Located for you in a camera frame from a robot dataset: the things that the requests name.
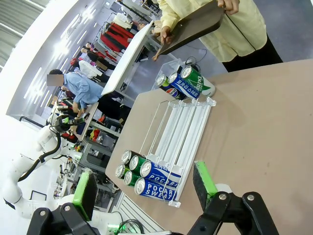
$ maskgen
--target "gray floor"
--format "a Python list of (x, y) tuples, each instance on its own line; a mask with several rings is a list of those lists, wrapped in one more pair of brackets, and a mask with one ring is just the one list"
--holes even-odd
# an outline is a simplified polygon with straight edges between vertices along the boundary
[[(268, 36), (284, 62), (313, 58), (313, 6), (310, 0), (254, 1), (266, 21)], [(206, 49), (199, 40), (173, 52), (182, 61), (189, 56), (201, 60), (198, 65), (205, 77), (226, 72), (209, 51), (206, 55), (205, 53)], [(162, 64), (172, 60), (169, 56), (162, 55), (154, 62), (151, 60), (153, 55), (151, 53), (149, 60), (140, 63), (127, 88), (126, 93), (131, 97), (149, 91)]]

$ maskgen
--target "person in yellow shirt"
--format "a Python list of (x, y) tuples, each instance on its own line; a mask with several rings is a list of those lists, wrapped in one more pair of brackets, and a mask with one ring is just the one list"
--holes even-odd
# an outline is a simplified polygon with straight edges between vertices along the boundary
[[(162, 43), (170, 43), (177, 22), (212, 0), (157, 0), (162, 10)], [(282, 63), (253, 0), (215, 0), (225, 8), (220, 28), (200, 38), (228, 72)]]

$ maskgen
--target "ceiling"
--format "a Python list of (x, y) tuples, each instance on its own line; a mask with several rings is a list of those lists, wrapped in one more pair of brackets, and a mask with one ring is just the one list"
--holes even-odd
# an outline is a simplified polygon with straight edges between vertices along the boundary
[[(67, 71), (70, 60), (78, 54), (78, 48), (86, 43), (91, 33), (97, 32), (97, 27), (100, 27), (94, 27), (95, 18), (98, 14), (103, 17), (102, 7), (108, 8), (105, 3), (106, 1), (99, 0), (76, 1), (31, 61), (14, 92), (6, 114), (18, 118), (21, 115), (31, 117), (35, 113), (42, 113), (56, 90), (55, 87), (46, 86), (46, 75), (52, 69)], [(27, 59), (27, 53), (20, 53), (19, 56), (21, 60)], [(16, 63), (12, 69), (18, 70), (19, 64)]]

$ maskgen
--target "brown tray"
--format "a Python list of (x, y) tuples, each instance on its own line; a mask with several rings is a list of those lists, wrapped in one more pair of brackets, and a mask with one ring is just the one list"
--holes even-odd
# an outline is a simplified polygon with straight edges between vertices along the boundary
[(166, 55), (193, 40), (215, 31), (221, 26), (224, 9), (211, 1), (181, 19), (172, 31), (171, 44), (164, 44), (160, 55)]

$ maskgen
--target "blue shirt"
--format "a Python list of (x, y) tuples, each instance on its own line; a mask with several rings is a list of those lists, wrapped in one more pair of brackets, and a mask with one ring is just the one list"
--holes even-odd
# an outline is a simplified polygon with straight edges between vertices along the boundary
[(82, 108), (98, 102), (103, 91), (103, 87), (75, 72), (64, 74), (64, 86), (76, 95), (74, 102)]

